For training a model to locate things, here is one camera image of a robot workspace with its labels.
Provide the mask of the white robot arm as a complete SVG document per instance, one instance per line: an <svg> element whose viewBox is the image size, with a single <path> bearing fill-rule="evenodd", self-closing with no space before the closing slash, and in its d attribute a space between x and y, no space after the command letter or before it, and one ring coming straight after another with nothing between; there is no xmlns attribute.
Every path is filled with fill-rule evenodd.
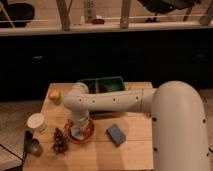
<svg viewBox="0 0 213 171"><path fill-rule="evenodd" d="M211 171L205 110L198 92L182 81L157 88L91 94L75 83L64 97L76 126L90 111L149 113L152 116L153 171Z"/></svg>

